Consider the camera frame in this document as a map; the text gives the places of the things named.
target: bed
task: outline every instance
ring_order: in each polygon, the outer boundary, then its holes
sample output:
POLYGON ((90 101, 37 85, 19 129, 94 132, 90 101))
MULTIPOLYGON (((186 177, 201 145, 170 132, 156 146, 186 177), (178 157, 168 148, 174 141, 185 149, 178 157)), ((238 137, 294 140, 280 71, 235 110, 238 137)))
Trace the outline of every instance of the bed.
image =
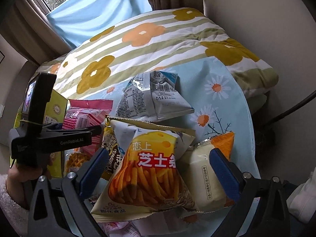
MULTIPOLYGON (((264 93, 277 84, 278 75, 195 9, 138 15, 92 37, 69 54, 42 64, 37 72, 56 74, 54 89, 66 98, 113 100, 114 112, 129 79, 151 70, 177 73, 176 88, 195 109, 193 114, 165 124, 195 129, 195 142, 233 131, 231 160, 241 171, 260 177, 245 98, 253 108, 262 106, 264 93)), ((248 221, 255 208, 254 202, 248 221)), ((199 215, 181 236, 196 232, 210 236, 227 212, 223 209, 199 215)))

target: light blue bedsheet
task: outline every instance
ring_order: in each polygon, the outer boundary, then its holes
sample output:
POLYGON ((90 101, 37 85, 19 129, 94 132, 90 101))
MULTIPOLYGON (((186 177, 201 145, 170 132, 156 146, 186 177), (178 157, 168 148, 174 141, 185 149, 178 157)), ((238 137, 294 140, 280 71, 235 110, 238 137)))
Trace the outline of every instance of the light blue bedsheet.
MULTIPOLYGON (((255 162, 255 145, 251 115, 246 99, 236 81, 217 58, 209 57, 185 64, 177 65, 163 71, 178 74, 176 89, 195 109, 194 114, 178 117, 164 122, 170 126, 192 128, 196 130, 196 140, 199 142, 217 133, 233 131, 235 140, 231 161, 241 172, 250 172, 260 178, 255 162)), ((115 113, 122 89, 128 83, 124 81, 111 88, 93 94, 86 100, 114 100, 112 114, 115 113)), ((258 200, 248 214, 240 231, 244 233, 253 217, 258 200)), ((199 215, 195 223, 190 223, 185 232, 171 234, 172 237, 209 237, 227 215, 229 208, 217 212, 199 215)))

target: white wall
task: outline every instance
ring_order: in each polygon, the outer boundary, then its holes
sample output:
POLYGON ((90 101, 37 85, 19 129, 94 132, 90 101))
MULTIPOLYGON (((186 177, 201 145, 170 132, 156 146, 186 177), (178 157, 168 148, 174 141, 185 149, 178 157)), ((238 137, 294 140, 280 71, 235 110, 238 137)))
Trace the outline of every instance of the white wall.
MULTIPOLYGON (((26 59, 14 50, 1 35, 0 51, 5 56, 3 61, 0 63, 0 104, 4 104, 13 80, 26 62, 26 59)), ((0 173, 7 172, 9 167, 8 164, 8 147, 0 144, 0 173)))
MULTIPOLYGON (((211 20, 279 73, 270 116, 316 89, 316 23, 301 0, 205 0, 205 5, 211 20)), ((306 181, 316 167, 315 109, 316 100, 274 125, 277 145, 259 165, 263 178, 306 181)))

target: yellow zip tie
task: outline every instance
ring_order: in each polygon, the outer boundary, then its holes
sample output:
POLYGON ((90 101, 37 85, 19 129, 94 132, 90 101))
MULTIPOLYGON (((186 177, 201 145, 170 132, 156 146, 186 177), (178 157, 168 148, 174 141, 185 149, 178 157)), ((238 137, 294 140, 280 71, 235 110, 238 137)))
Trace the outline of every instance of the yellow zip tie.
POLYGON ((28 120, 25 120, 25 119, 21 119, 20 121, 31 123, 31 124, 38 125, 38 126, 43 126, 43 124, 38 124, 38 123, 35 123, 35 122, 32 122, 32 121, 28 121, 28 120))

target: fluffy white sleeve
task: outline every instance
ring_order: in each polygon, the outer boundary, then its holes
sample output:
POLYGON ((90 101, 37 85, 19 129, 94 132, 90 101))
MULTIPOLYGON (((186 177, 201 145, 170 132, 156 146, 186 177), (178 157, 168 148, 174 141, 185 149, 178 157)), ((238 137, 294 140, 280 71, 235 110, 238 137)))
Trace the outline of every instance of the fluffy white sleeve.
POLYGON ((0 207, 20 236, 27 235, 28 211, 16 204, 7 192, 6 180, 8 175, 0 175, 0 207))

